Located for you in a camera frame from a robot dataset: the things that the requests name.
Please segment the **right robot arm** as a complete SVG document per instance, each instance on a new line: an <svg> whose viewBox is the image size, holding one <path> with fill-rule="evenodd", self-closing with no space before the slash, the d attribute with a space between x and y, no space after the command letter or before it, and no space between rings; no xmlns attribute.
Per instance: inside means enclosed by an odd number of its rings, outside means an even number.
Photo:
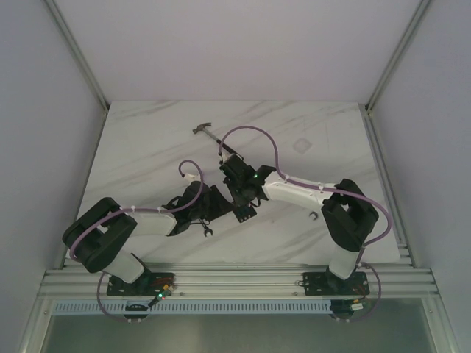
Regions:
<svg viewBox="0 0 471 353"><path fill-rule="evenodd" d="M219 169L238 206L247 206L254 200L279 201L321 213L335 243L325 272L325 285L334 294L351 291L352 275L365 240L379 219L369 202L348 194L361 192L353 181L343 179L330 186L332 191L302 179L290 183L286 177L279 176L274 167L262 165L255 170L237 154L221 158Z"/></svg>

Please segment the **black fuse box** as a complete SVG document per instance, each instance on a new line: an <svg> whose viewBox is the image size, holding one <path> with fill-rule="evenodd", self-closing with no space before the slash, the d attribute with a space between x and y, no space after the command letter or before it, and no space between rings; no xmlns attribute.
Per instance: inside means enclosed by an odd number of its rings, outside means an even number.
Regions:
<svg viewBox="0 0 471 353"><path fill-rule="evenodd" d="M255 208L251 204L236 207L233 213L239 223L244 223L257 215Z"/></svg>

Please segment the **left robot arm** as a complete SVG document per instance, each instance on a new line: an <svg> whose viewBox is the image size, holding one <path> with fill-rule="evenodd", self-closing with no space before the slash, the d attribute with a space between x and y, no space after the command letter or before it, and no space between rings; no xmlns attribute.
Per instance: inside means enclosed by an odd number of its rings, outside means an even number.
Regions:
<svg viewBox="0 0 471 353"><path fill-rule="evenodd" d="M176 196L158 212L145 209L141 214L157 222L154 232L171 237L186 231L195 221L211 222L236 208L213 185L192 182L183 195ZM63 234L70 257L84 265L90 273L104 272L124 282L134 296L144 295L150 287L150 277L144 264L124 250L124 244L135 231L138 222L131 212L124 212L111 197L105 197L76 220Z"/></svg>

